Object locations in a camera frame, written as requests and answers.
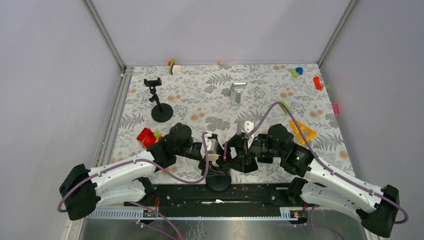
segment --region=gray floor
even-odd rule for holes
[[[140,228],[134,220],[90,219],[84,221],[79,240],[167,240],[168,237],[147,228]],[[263,220],[179,220],[173,221],[186,240],[318,240],[311,226],[293,227],[287,221]],[[333,210],[316,210],[314,223],[326,224],[337,229],[346,240],[366,240],[361,224],[347,215]],[[176,232],[164,220],[152,226],[172,236]],[[317,227],[322,239],[339,240],[332,231]]]

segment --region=blue object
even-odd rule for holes
[[[304,69],[302,67],[296,67],[296,72],[302,75],[304,73]]]

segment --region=phone holder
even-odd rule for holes
[[[150,102],[156,102],[156,106],[153,107],[151,110],[151,117],[153,120],[155,120],[158,123],[164,123],[172,118],[174,111],[172,107],[169,104],[166,103],[160,103],[159,97],[156,94],[156,87],[162,85],[162,80],[158,77],[157,80],[150,80],[144,79],[144,85],[148,87],[150,90],[150,93],[153,94],[151,98],[148,100]]]

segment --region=orange triangular frame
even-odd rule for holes
[[[317,136],[317,133],[315,131],[313,131],[309,127],[305,126],[300,121],[297,121],[297,123],[299,124],[300,129],[302,130],[302,132],[304,132],[304,131],[308,131],[309,132],[309,135],[306,136],[306,140],[308,140],[308,142],[311,141],[311,139],[313,139],[313,138],[315,138]],[[290,127],[291,127],[291,129],[293,129],[293,132],[296,135],[297,139],[299,140],[299,143],[302,144],[302,145],[306,144],[306,142],[302,138],[302,136],[301,136],[298,128],[296,127],[294,121],[291,121],[290,122]]]

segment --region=black round base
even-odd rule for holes
[[[207,176],[206,177],[206,186],[215,192],[222,192],[229,188],[231,185],[231,176]]]
[[[164,123],[172,118],[174,110],[166,103],[161,103],[160,106],[162,107],[163,111],[160,111],[159,106],[156,105],[151,110],[151,117],[158,123]]]

